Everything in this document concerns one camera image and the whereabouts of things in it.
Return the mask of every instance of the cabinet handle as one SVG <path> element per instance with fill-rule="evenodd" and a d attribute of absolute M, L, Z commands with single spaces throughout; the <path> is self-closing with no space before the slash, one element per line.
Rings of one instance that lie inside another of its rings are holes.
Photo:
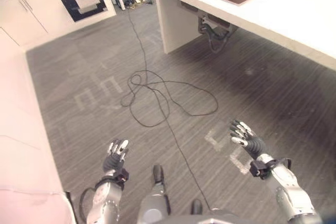
<path fill-rule="evenodd" d="M 27 0 L 23 0 L 23 1 L 26 3 L 26 5 L 28 6 L 28 8 L 29 8 L 30 10 L 33 10 L 33 8 L 30 6 L 30 4 L 28 3 Z"/>
<path fill-rule="evenodd" d="M 28 9 L 26 8 L 26 6 L 21 2 L 21 0 L 19 0 L 19 3 L 22 5 L 22 7 L 26 10 L 26 12 L 28 12 Z"/>

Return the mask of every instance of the cabinet door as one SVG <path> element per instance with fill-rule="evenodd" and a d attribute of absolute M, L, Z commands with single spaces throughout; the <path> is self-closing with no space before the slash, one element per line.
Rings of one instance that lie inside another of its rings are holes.
<path fill-rule="evenodd" d="M 61 0 L 23 0 L 48 33 L 55 33 L 73 24 Z"/>
<path fill-rule="evenodd" d="M 20 46 L 46 35 L 22 0 L 0 0 L 0 27 Z"/>

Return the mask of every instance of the black wire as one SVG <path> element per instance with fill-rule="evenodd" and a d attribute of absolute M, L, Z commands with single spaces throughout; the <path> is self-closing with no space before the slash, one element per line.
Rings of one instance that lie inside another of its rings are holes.
<path fill-rule="evenodd" d="M 122 106 L 124 106 L 124 107 L 128 107 L 129 110 L 130 110 L 130 113 L 131 113 L 132 117 L 133 117 L 133 118 L 134 118 L 140 125 L 142 125 L 142 126 L 144 126 L 144 127 L 155 127 L 155 126 L 158 126 L 159 124 L 161 124 L 161 123 L 163 123 L 163 122 L 166 122 L 166 123 L 167 123 L 167 125 L 168 125 L 168 127 L 169 127 L 169 129 L 170 129 L 170 131 L 171 131 L 171 133 L 172 133 L 172 135 L 173 135 L 173 137 L 174 137 L 176 146 L 177 146 L 178 150 L 180 151 L 180 153 L 181 153 L 181 155 L 182 155 L 182 157 L 183 157 L 183 159 L 184 159 L 184 161 L 185 161 L 185 164 L 186 164 L 186 166 L 187 166 L 189 172 L 191 173 L 191 175 L 192 175 L 192 177 L 193 177 L 193 179 L 194 179 L 194 181 L 195 181 L 195 183 L 196 183 L 196 185 L 197 185 L 199 191 L 201 192 L 202 197 L 204 198 L 204 201 L 205 201 L 205 203 L 206 203 L 208 209 L 211 210 L 210 205 L 209 205 L 209 203 L 208 203 L 208 201 L 207 201 L 207 199 L 206 199 L 206 197 L 205 197 L 205 195 L 204 195 L 204 193 L 203 193 L 203 191 L 202 191 L 200 185 L 198 184 L 198 182 L 197 182 L 197 180 L 196 180 L 196 177 L 195 177 L 194 173 L 192 172 L 192 170 L 191 170 L 191 168 L 190 168 L 190 166 L 189 166 L 189 163 L 188 163 L 188 161 L 187 161 L 187 158 L 185 157 L 185 155 L 184 155 L 184 153 L 183 153 L 183 151 L 182 151 L 182 149 L 181 149 L 181 147 L 180 147 L 180 145 L 179 145 L 179 143 L 178 143 L 178 140 L 177 140 L 177 138 L 176 138 L 176 135 L 175 135 L 175 133 L 174 133 L 174 131 L 173 131 L 173 129 L 172 129 L 172 127 L 171 127 L 169 121 L 168 121 L 168 118 L 169 118 L 169 116 L 170 116 L 169 99 L 170 99 L 174 104 L 176 104 L 177 106 L 179 106 L 179 107 L 180 107 L 180 108 L 181 108 L 187 115 L 189 115 L 189 116 L 204 116 L 204 115 L 210 115 L 210 114 L 215 113 L 215 112 L 218 110 L 218 101 L 217 101 L 217 99 L 215 98 L 215 96 L 214 96 L 212 93 L 210 93 L 209 91 L 207 91 L 207 90 L 205 90 L 205 89 L 199 88 L 199 87 L 197 87 L 197 86 L 195 86 L 195 85 L 193 85 L 193 84 L 190 84 L 190 83 L 188 83 L 188 82 L 183 82 L 183 81 L 166 81 L 166 80 L 164 80 L 161 76 L 159 76 L 157 73 L 155 73 L 154 71 L 148 70 L 148 64 L 147 64 L 147 59 L 146 59 L 146 52 L 145 52 L 145 50 L 144 50 L 144 48 L 143 48 L 141 39 L 139 38 L 139 35 L 138 35 L 138 33 L 137 33 L 136 29 L 135 29 L 135 25 L 134 25 L 134 23 L 133 23 L 133 21 L 132 21 L 132 19 L 131 19 L 131 15 L 130 15 L 129 10 L 128 10 L 128 18 L 129 18 L 129 21 L 130 21 L 130 23 L 131 23 L 131 25 L 132 25 L 132 28 L 133 28 L 133 30 L 134 30 L 134 33 L 135 33 L 135 35 L 136 35 L 136 37 L 137 37 L 137 39 L 138 39 L 138 41 L 139 41 L 139 43 L 140 43 L 140 47 L 141 47 L 141 49 L 142 49 L 143 56 L 144 56 L 145 69 L 144 69 L 144 70 L 138 70 L 138 71 L 135 71 L 135 72 L 129 77 L 129 79 L 128 79 L 128 81 L 127 81 L 127 84 L 128 84 L 129 89 L 130 89 L 130 92 L 129 92 L 128 94 L 126 94 L 125 96 L 123 96 L 123 98 L 121 99 L 120 103 L 121 103 Z M 143 78 L 141 77 L 141 74 L 145 74 L 145 82 L 144 82 L 144 83 L 143 83 Z M 153 75 L 155 78 L 159 78 L 160 81 L 148 82 L 149 74 Z M 179 84 L 184 84 L 184 85 L 190 86 L 190 87 L 192 87 L 192 88 L 194 88 L 194 89 L 197 89 L 197 90 L 206 92 L 207 94 L 209 94 L 209 95 L 213 98 L 213 100 L 214 100 L 214 102 L 215 102 L 215 104 L 216 104 L 215 109 L 213 109 L 213 110 L 211 110 L 211 111 L 209 111 L 209 112 L 206 112 L 206 113 L 200 113 L 200 114 L 193 114 L 193 113 L 189 112 L 189 111 L 188 111 L 187 109 L 185 109 L 181 104 L 179 104 L 177 101 L 175 101 L 175 100 L 173 99 L 173 97 L 172 97 L 172 95 L 171 95 L 171 93 L 170 93 L 170 91 L 169 91 L 169 88 L 168 88 L 168 86 L 167 86 L 167 83 L 174 83 L 174 84 L 179 83 Z M 162 93 L 162 91 L 160 91 L 160 90 L 158 90 L 158 89 L 156 89 L 156 88 L 152 88 L 151 85 L 154 85 L 154 84 L 163 84 L 163 85 L 164 85 L 164 90 L 167 92 L 167 94 L 168 94 L 168 98 L 169 98 L 169 99 Z M 135 100 L 136 100 L 136 98 L 137 98 L 137 93 L 138 93 L 141 89 L 143 89 L 143 88 L 145 88 L 145 89 L 147 89 L 147 90 L 150 90 L 150 91 L 155 95 L 155 98 L 156 98 L 156 100 L 157 100 L 157 104 L 159 105 L 160 111 L 161 111 L 161 113 L 162 113 L 162 115 L 163 115 L 163 119 L 160 120 L 160 121 L 157 122 L 157 123 L 150 124 L 150 125 L 149 125 L 149 124 L 146 124 L 146 123 L 143 123 L 143 122 L 141 122 L 141 120 L 138 119 L 137 116 L 135 116 L 134 113 L 133 113 L 132 105 L 133 105 L 133 103 L 135 102 Z M 163 110 L 163 108 L 162 108 L 162 102 L 161 102 L 160 99 L 159 99 L 159 95 L 164 99 L 164 102 L 165 102 L 166 107 L 167 107 L 167 111 L 166 111 L 166 112 L 165 112 L 165 111 Z M 126 104 L 126 103 L 125 103 L 125 99 L 128 98 L 129 96 L 131 96 L 131 99 L 130 99 L 130 101 Z"/>
<path fill-rule="evenodd" d="M 86 216 L 83 211 L 83 202 L 84 202 L 85 195 L 89 190 L 95 191 L 94 188 L 88 187 L 82 192 L 79 198 L 79 217 L 84 223 L 86 223 Z"/>

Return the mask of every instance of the gray carpet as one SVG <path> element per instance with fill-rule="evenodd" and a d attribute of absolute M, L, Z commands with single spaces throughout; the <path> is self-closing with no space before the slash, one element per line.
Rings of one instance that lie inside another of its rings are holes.
<path fill-rule="evenodd" d="M 263 137 L 274 157 L 292 158 L 300 185 L 319 211 L 336 209 L 334 71 L 242 29 L 217 55 L 210 52 L 204 36 L 165 55 L 156 6 L 138 7 L 130 15 L 148 69 L 166 80 L 207 89 L 218 99 L 215 114 L 198 117 L 187 116 L 170 102 L 169 117 L 211 208 L 227 208 L 261 223 L 285 222 L 265 184 L 246 174 L 247 154 L 229 141 L 228 124 L 239 118 Z M 131 139 L 121 224 L 135 223 L 141 199 L 151 190 L 151 168 L 156 163 L 165 171 L 173 215 L 188 214 L 194 198 L 204 202 L 167 124 L 142 127 L 129 108 L 120 106 L 129 92 L 128 77 L 144 69 L 127 12 L 27 55 L 59 176 L 64 190 L 72 193 L 76 213 L 80 193 L 103 175 L 106 149 L 116 137 Z M 215 106 L 204 92 L 183 84 L 167 85 L 192 113 Z M 162 119 L 155 96 L 146 89 L 139 92 L 132 108 L 142 122 Z"/>

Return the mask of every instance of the drain pipe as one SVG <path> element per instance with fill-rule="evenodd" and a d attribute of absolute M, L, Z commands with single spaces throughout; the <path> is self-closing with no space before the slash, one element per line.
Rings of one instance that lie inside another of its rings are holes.
<path fill-rule="evenodd" d="M 212 52 L 215 54 L 219 53 L 223 47 L 226 45 L 231 33 L 229 31 L 225 31 L 224 33 L 216 33 L 209 24 L 203 22 L 203 17 L 198 17 L 198 32 L 200 34 L 207 34 L 209 46 Z M 221 45 L 218 48 L 214 48 L 213 40 L 216 39 L 218 41 L 222 41 Z"/>

